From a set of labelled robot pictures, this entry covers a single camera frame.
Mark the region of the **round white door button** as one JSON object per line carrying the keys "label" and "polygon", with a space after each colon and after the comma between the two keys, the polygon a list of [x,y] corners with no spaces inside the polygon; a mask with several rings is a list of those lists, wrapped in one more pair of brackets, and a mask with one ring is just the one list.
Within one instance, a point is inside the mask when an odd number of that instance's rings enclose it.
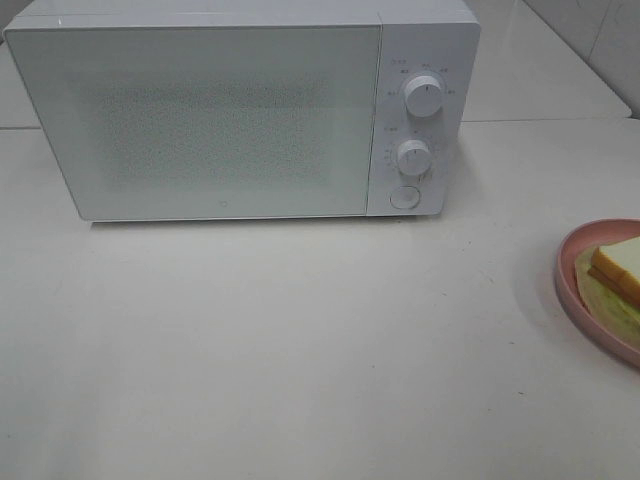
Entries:
{"label": "round white door button", "polygon": [[420,191],[413,186],[400,186],[390,195],[391,205],[400,210],[413,209],[421,200]]}

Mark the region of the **pink round plate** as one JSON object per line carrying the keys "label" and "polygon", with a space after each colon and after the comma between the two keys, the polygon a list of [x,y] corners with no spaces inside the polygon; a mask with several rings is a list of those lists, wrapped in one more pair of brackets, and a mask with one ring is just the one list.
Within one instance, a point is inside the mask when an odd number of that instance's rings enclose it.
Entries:
{"label": "pink round plate", "polygon": [[573,324],[602,351],[639,370],[639,349],[604,328],[591,315],[579,294],[575,261],[580,253],[600,244],[639,235],[638,219],[600,219],[580,225],[561,242],[554,265],[557,297]]}

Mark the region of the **white bread sandwich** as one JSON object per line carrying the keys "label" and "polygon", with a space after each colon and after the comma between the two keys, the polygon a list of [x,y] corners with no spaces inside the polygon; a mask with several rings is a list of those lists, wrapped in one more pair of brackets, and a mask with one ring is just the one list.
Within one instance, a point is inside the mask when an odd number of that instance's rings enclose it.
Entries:
{"label": "white bread sandwich", "polygon": [[639,238],[590,247],[575,263],[581,300],[603,327],[639,342]]}

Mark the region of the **white microwave door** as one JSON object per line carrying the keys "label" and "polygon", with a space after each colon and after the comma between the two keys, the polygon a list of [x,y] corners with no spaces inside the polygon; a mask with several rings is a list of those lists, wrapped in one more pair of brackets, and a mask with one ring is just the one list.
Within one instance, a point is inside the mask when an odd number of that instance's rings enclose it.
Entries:
{"label": "white microwave door", "polygon": [[380,30],[13,30],[90,221],[361,215]]}

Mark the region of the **lower white timer knob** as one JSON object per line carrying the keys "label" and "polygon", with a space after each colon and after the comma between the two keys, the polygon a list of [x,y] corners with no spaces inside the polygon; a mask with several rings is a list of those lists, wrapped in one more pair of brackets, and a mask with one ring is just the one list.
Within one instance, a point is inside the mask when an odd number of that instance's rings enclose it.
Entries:
{"label": "lower white timer knob", "polygon": [[432,166],[432,152],[421,140],[407,140],[397,148],[396,164],[406,176],[421,176]]}

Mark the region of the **upper white power knob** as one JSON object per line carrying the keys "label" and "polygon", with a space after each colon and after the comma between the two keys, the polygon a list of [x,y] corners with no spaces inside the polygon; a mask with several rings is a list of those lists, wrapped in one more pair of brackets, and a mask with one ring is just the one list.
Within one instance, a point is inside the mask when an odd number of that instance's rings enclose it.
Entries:
{"label": "upper white power knob", "polygon": [[406,82],[403,95],[405,107],[412,116],[428,118],[443,105],[444,84],[434,73],[422,73]]}

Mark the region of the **white microwave oven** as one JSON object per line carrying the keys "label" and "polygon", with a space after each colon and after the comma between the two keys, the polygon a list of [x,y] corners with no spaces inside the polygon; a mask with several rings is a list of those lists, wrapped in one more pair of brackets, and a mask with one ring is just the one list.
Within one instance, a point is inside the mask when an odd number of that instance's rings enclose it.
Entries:
{"label": "white microwave oven", "polygon": [[[3,37],[10,50],[7,35],[13,30],[355,26],[380,30],[365,212],[192,220],[435,215],[443,207],[447,169],[481,32],[462,1],[35,1],[14,17]],[[443,82],[443,105],[433,116],[417,118],[405,107],[403,88],[410,78],[426,72]],[[421,176],[403,175],[396,164],[398,146],[412,139],[425,142],[433,155],[431,168]],[[391,205],[390,195],[400,186],[420,191],[415,208]]]}

